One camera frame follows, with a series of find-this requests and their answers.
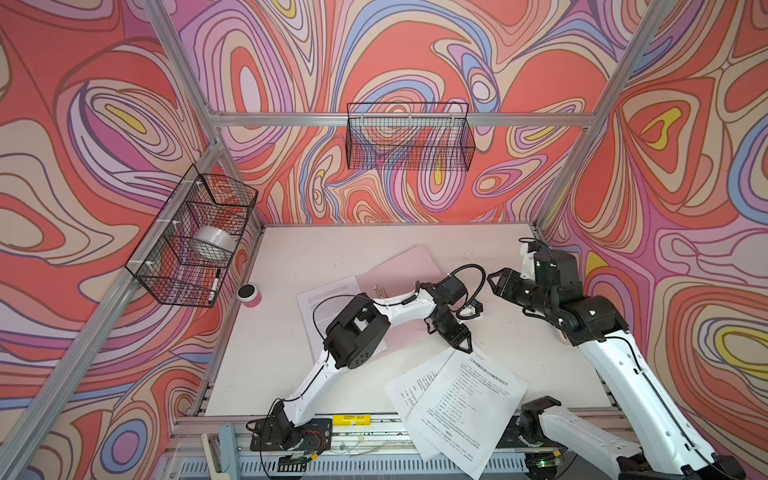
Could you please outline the pink folder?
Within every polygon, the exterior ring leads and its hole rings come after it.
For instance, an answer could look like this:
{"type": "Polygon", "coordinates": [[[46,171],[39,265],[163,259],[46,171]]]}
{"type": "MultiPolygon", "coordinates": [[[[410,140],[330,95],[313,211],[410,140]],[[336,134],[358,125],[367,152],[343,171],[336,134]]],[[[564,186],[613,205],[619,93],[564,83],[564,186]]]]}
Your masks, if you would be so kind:
{"type": "MultiPolygon", "coordinates": [[[[436,283],[443,278],[443,272],[423,245],[414,246],[368,272],[356,275],[360,289],[381,303],[386,298],[412,293],[416,281],[436,283]]],[[[392,325],[373,359],[406,348],[427,336],[426,325],[421,320],[392,325]]]]}

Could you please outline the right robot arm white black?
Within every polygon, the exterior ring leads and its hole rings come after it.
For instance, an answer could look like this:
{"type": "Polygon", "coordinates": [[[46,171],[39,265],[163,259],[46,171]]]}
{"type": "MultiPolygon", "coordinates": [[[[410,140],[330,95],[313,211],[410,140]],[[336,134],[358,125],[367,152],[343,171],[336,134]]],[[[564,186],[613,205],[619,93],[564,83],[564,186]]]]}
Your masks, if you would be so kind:
{"type": "Polygon", "coordinates": [[[737,459],[720,455],[686,419],[654,374],[617,307],[585,294],[575,256],[521,238],[522,271],[490,274],[494,295],[541,319],[589,361],[629,421],[625,441],[572,413],[551,396],[522,405],[519,438],[559,443],[612,479],[743,479],[737,459]]]}

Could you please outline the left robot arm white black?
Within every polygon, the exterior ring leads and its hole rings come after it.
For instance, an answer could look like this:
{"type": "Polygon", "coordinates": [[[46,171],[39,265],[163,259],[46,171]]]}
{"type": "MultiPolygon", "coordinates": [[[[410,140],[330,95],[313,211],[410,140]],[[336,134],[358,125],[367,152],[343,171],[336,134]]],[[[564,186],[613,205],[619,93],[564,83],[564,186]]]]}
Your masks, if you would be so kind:
{"type": "Polygon", "coordinates": [[[416,282],[411,292],[375,300],[365,293],[347,294],[349,302],[320,332],[323,350],[310,373],[287,398],[276,399],[269,413],[252,427],[251,449],[275,447],[287,451],[313,438],[320,449],[330,440],[311,428],[317,403],[340,375],[368,362],[390,328],[423,323],[429,335],[437,333],[451,348],[470,353],[471,332],[466,325],[484,311],[453,271],[437,283],[416,282]]]}

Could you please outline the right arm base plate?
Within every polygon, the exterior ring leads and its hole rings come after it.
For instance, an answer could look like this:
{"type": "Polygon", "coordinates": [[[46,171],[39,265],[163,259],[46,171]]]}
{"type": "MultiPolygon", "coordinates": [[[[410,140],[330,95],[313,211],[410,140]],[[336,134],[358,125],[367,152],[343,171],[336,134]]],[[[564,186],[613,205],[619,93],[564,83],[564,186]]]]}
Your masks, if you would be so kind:
{"type": "Polygon", "coordinates": [[[497,449],[513,449],[522,452],[568,451],[565,445],[549,439],[534,442],[522,440],[518,423],[519,416],[513,415],[505,427],[500,440],[497,442],[497,449]]]}

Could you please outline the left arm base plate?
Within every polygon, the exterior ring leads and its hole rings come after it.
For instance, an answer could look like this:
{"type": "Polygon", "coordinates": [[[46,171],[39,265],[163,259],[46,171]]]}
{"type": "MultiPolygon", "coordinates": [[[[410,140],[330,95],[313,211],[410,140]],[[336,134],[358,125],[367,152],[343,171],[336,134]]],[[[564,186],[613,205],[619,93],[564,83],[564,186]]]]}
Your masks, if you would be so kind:
{"type": "Polygon", "coordinates": [[[281,425],[273,418],[249,421],[245,428],[251,433],[250,450],[254,452],[322,453],[332,443],[332,420],[313,418],[300,427],[281,425]]]}

